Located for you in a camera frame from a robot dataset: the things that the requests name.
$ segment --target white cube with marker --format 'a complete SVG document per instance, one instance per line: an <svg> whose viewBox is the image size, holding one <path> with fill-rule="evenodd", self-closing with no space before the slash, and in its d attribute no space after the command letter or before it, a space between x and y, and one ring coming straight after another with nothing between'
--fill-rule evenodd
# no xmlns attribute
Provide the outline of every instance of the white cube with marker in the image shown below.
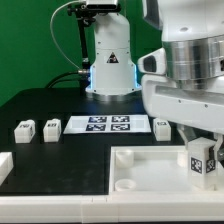
<svg viewBox="0 0 224 224"><path fill-rule="evenodd" d="M30 143L35 135L35 122L33 120L21 121L14 130L16 143Z"/></svg>
<svg viewBox="0 0 224 224"><path fill-rule="evenodd" d="M48 120L44 127L44 142L58 142L61 136L61 121Z"/></svg>
<svg viewBox="0 0 224 224"><path fill-rule="evenodd" d="M153 131L157 141L171 141L171 127L168 121L159 118L154 119Z"/></svg>

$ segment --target warning label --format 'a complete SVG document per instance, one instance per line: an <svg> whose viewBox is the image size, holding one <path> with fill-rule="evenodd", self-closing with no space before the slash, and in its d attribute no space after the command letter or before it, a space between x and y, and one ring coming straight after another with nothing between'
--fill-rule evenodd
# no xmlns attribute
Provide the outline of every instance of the warning label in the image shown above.
<svg viewBox="0 0 224 224"><path fill-rule="evenodd" d="M112 54L111 54L110 58L108 59L107 63L109 63L109 64L119 63L119 61L117 60L117 57L114 54L114 52L112 52Z"/></svg>

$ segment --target green background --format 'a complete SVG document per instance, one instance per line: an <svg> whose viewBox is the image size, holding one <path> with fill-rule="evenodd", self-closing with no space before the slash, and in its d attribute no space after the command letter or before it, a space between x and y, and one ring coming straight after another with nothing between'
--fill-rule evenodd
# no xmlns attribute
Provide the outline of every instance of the green background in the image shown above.
<svg viewBox="0 0 224 224"><path fill-rule="evenodd" d="M0 105L21 90L42 88L52 78L76 70L56 49L49 24L53 12L67 0L0 0ZM161 47L161 33L143 21L141 0L120 0L122 14L131 25L131 52L139 57ZM80 42L75 17L61 11L55 20L60 46L79 66ZM93 28L86 31L94 62Z"/></svg>

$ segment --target black tabletop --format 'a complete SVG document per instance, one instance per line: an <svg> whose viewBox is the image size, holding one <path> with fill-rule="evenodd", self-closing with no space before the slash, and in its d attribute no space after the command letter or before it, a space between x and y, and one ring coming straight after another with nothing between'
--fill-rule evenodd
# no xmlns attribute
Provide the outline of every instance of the black tabletop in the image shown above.
<svg viewBox="0 0 224 224"><path fill-rule="evenodd" d="M151 133L62 134L58 143L43 141L44 125L53 118L62 121L64 130L72 115L126 114L145 114L141 98L105 103L72 88L20 92L0 108L0 152L13 152L14 159L0 195L106 195L111 146L183 144L175 125L171 142L157 142ZM15 144L14 129L29 119L36 123L35 137L30 144Z"/></svg>

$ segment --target white paper sheet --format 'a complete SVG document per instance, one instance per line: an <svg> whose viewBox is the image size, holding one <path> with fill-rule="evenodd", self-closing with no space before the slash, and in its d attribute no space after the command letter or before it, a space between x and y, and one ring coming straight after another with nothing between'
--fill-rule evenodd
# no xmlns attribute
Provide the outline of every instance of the white paper sheet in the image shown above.
<svg viewBox="0 0 224 224"><path fill-rule="evenodd" d="M147 115L72 116L64 134L151 132Z"/></svg>

